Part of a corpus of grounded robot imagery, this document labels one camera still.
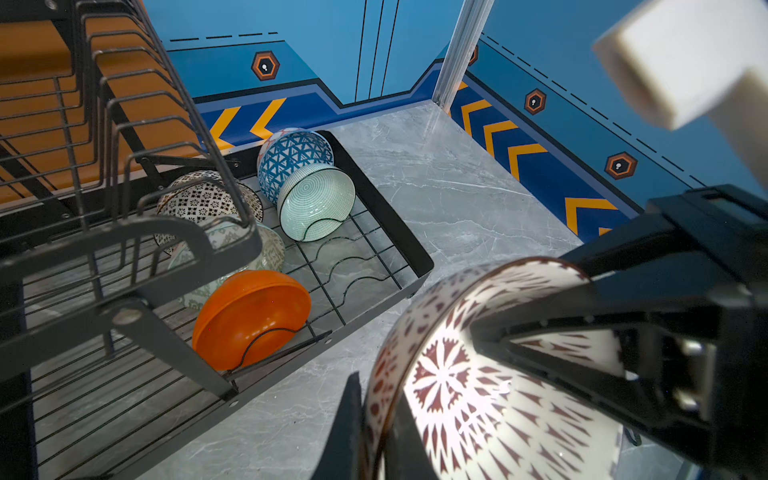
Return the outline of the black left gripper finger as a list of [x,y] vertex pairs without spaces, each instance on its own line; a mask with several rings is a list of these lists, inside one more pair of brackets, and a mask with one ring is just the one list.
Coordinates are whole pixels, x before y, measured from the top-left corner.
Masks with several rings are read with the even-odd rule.
[[363,428],[359,373],[352,373],[343,390],[323,453],[311,480],[358,480]]

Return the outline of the brown patterned bowl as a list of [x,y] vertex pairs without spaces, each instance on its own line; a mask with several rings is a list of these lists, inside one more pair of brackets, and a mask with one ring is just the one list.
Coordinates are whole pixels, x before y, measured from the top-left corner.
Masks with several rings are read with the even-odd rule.
[[232,196],[217,182],[221,183],[222,177],[215,170],[198,170],[182,175],[171,184],[177,190],[160,198],[156,214],[179,217],[196,224],[220,216],[237,217],[238,210]]

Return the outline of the blue triangle patterned bowl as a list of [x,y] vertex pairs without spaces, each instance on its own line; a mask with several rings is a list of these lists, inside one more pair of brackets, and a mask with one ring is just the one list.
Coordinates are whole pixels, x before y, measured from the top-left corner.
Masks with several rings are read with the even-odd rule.
[[257,177],[261,192],[274,205],[287,179],[303,166],[334,164],[334,153],[327,139],[319,133],[300,128],[286,128],[274,133],[257,156]]

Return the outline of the aluminium corner post right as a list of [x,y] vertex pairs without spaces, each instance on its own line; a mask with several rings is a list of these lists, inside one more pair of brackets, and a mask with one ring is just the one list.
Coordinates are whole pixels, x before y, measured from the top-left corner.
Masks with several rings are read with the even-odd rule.
[[494,0],[463,1],[432,96],[432,101],[446,114],[450,113],[493,5]]

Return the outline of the green geometric patterned bowl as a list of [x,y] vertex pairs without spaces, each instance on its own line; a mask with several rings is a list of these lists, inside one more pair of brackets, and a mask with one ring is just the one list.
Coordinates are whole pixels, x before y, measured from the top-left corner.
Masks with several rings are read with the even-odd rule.
[[[261,240],[261,249],[259,255],[254,253],[240,254],[235,261],[237,269],[232,268],[228,273],[208,282],[191,292],[178,298],[178,302],[185,308],[200,311],[209,297],[223,285],[235,273],[245,270],[270,270],[281,272],[286,257],[286,247],[282,237],[265,226],[257,223],[257,232]],[[246,229],[233,222],[225,221],[207,231],[208,239],[216,249],[226,247],[241,240],[246,236]]]

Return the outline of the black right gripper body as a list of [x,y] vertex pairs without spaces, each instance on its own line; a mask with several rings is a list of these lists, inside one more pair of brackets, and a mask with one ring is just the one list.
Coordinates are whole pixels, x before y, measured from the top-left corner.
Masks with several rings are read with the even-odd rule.
[[662,286],[636,335],[631,428],[733,474],[767,470],[767,204],[731,185],[651,200]]

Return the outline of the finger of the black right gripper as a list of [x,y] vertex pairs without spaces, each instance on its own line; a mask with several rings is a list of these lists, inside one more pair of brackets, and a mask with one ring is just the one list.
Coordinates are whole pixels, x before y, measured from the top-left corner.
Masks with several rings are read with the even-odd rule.
[[494,360],[531,360],[533,338],[590,331],[637,333],[636,360],[664,357],[665,338],[679,357],[720,354],[720,284],[711,253],[674,228],[622,227],[565,258],[529,257],[493,267],[509,288],[504,302],[471,326],[475,350]]
[[506,364],[562,390],[622,425],[671,450],[714,450],[720,432],[686,410],[674,398],[688,376],[682,362],[665,355],[659,342],[656,355],[642,355],[636,374],[628,380],[511,341],[500,343]]

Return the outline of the orange bowl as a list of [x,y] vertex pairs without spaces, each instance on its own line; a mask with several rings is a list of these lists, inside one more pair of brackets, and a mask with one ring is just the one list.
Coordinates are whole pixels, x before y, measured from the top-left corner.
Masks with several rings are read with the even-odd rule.
[[309,292],[292,277],[271,270],[243,270],[203,304],[192,347],[217,371],[247,367],[291,341],[311,309]]

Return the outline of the red starburst patterned bowl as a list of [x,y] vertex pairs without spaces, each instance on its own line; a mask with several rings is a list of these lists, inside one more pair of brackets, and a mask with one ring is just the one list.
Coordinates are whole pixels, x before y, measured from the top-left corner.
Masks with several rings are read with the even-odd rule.
[[611,479],[622,426],[575,397],[478,353],[470,327],[493,313],[589,282],[550,257],[466,268],[420,293],[395,322],[371,372],[361,477],[383,475],[398,402],[441,479]]

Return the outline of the green spiral bowl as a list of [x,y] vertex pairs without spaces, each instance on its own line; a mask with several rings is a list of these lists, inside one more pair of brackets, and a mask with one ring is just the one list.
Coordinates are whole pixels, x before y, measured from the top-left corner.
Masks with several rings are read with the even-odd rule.
[[354,182],[341,169],[325,163],[305,165],[280,189],[280,225],[296,242],[320,240],[343,224],[355,201]]

